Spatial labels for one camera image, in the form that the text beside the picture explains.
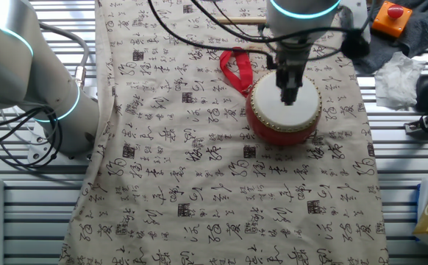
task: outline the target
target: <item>white tissue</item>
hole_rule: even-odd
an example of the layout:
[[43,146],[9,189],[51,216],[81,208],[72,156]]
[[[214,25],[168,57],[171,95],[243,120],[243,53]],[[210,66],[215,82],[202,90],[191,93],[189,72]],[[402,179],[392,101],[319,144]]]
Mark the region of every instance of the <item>white tissue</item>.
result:
[[425,62],[394,53],[375,75],[377,105],[394,109],[415,106],[416,84],[424,67]]

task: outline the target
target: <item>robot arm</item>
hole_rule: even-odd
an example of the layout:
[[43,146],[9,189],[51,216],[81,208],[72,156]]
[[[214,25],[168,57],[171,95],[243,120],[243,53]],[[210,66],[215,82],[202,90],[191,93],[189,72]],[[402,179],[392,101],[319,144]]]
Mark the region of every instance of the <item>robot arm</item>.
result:
[[[291,1],[267,0],[266,19],[275,37],[306,29],[330,27],[340,0]],[[277,44],[277,86],[281,101],[292,105],[302,87],[307,58],[313,43],[323,32],[290,38]]]
[[[48,105],[63,129],[61,151],[87,151],[96,137],[99,108],[78,81],[44,40],[28,0],[0,1],[0,108]],[[52,131],[45,114],[35,118],[48,134]]]

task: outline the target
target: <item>red button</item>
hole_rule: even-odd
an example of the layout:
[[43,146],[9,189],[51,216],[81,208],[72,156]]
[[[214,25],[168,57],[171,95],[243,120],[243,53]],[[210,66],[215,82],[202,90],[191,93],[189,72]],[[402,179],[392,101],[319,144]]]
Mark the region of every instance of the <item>red button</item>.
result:
[[388,15],[390,18],[397,19],[400,18],[404,14],[404,8],[399,6],[398,4],[393,4],[388,9]]

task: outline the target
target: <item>orange box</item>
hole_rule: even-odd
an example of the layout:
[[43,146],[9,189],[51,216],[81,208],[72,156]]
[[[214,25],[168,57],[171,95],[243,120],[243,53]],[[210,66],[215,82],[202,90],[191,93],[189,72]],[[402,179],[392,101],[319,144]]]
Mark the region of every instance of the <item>orange box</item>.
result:
[[394,3],[384,1],[371,28],[398,38],[404,31],[405,25],[407,25],[407,22],[412,15],[412,10],[402,7],[404,12],[399,18],[394,19],[389,16],[389,7],[392,7],[393,5]]

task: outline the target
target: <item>gray cloth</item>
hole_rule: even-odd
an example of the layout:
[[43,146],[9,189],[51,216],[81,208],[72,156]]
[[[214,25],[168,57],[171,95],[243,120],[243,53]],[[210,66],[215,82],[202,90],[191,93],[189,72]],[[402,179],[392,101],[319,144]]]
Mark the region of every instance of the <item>gray cloth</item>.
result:
[[[397,40],[373,34],[369,55],[353,60],[355,68],[360,72],[372,73],[379,70],[392,58],[394,52],[402,51],[411,58],[428,48],[428,0],[393,0],[393,3],[413,11],[407,26]],[[379,9],[380,6],[372,11],[373,20]]]

